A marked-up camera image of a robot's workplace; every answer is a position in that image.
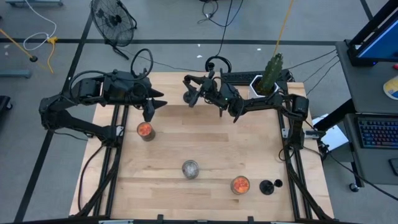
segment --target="electric fan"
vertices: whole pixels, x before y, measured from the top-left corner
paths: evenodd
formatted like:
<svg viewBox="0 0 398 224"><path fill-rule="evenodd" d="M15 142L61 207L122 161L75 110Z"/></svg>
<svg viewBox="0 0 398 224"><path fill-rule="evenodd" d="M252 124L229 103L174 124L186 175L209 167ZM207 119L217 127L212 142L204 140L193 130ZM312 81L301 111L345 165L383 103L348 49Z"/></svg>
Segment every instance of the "electric fan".
<svg viewBox="0 0 398 224"><path fill-rule="evenodd" d="M125 47L134 37L137 21L130 15L120 0L92 0L91 17L95 27L105 39L105 44L129 60L129 57L117 47Z"/></svg>

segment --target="green plant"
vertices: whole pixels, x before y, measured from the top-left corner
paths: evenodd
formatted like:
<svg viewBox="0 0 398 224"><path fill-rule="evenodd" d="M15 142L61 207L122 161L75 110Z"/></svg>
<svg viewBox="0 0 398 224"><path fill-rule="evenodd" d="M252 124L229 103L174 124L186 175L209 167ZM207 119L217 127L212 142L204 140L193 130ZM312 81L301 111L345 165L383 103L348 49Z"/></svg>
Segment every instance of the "green plant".
<svg viewBox="0 0 398 224"><path fill-rule="evenodd" d="M255 83L255 91L257 94L267 96L272 94L274 83L278 79L280 75L280 71L282 71L283 65L283 56L281 53L277 53L275 56L269 60L266 71L262 75L262 78L259 82Z"/></svg>

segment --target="white cable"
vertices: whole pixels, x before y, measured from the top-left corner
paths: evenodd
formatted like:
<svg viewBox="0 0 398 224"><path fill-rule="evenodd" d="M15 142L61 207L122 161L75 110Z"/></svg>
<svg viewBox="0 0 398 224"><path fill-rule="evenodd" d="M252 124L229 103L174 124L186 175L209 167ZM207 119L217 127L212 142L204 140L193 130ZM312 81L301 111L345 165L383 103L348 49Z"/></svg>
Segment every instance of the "white cable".
<svg viewBox="0 0 398 224"><path fill-rule="evenodd" d="M26 2L26 4L30 7L30 9L31 9L34 13L36 13L36 15L38 15L38 16L40 16L42 19L44 19L44 20L46 20L46 21L49 21L49 22L51 22L52 24L54 24L54 31L52 32L51 35L49 35L48 33L45 33L45 32L38 32L38 33L36 33L36 34L33 34L33 35L29 36L28 38L26 38L26 39L24 40L24 48L25 48L25 50L36 50L36 49L38 49L39 47L41 47L49 38L51 38L51 37L54 35L55 31L57 30L57 25L56 25L56 23L54 23L54 22L51 21L50 19L47 19L46 17L44 17L44 16L40 15L38 12L36 12L36 11L32 8L32 6L30 6L30 4L29 4L29 2L27 2L27 0L25 0L25 2ZM45 39L41 44L39 44L38 46L36 46L36 47L34 47L34 48L32 48L32 49L28 49L28 48L25 46L27 40L29 40L30 38L32 38L32 37L34 37L34 36L36 36L36 35L41 35L41 34L44 34L44 35L47 36L46 39Z"/></svg>

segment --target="wooden tabletop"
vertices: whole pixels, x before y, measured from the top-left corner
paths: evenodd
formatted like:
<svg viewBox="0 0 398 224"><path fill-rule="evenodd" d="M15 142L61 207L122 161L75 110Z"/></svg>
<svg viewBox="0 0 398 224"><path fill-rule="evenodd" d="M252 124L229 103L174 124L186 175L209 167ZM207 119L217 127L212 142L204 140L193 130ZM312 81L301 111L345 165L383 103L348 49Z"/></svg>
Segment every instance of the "wooden tabletop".
<svg viewBox="0 0 398 224"><path fill-rule="evenodd" d="M136 133L143 122L142 112L129 110L118 181L113 202L112 218L156 219L163 214L167 220L247 220L293 221L292 202L285 163L278 159L282 148L276 110L246 113L237 123L227 112L218 116L218 108L199 99L194 108L183 102L186 87L182 80L186 72L151 73L154 89L165 94L168 101L155 112L152 126L156 137L144 142ZM191 73L203 76L205 73ZM289 93L305 95L303 83L289 83ZM237 87L243 98L246 86ZM111 122L113 106L97 105L93 122L105 126ZM94 138L88 141L82 165L100 146ZM305 146L318 150L314 140ZM83 204L98 186L105 150L89 164L83 181ZM318 155L301 150L308 191L322 209L333 216L322 163ZM199 176L187 180L182 164L194 160L200 167ZM235 195L231 181L243 175L251 188L244 195ZM262 180L283 181L272 195L259 190ZM77 190L71 214L77 210ZM297 189L300 213L304 217L302 197ZM108 193L103 195L104 213Z"/></svg>

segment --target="computer keyboard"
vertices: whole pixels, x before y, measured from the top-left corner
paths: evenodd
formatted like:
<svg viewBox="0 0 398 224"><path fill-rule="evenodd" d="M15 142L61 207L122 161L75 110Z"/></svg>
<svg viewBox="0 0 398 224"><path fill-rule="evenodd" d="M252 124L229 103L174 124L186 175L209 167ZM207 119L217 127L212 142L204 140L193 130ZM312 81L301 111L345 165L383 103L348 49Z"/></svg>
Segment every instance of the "computer keyboard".
<svg viewBox="0 0 398 224"><path fill-rule="evenodd" d="M364 116L356 122L362 147L398 149L398 118Z"/></svg>
<svg viewBox="0 0 398 224"><path fill-rule="evenodd" d="M287 81L289 71L287 69L282 70L281 76L278 81ZM253 81L253 78L256 75L262 75L264 71L256 71L256 72L231 72L231 73L222 73L221 78L231 85L237 86L248 86Z"/></svg>

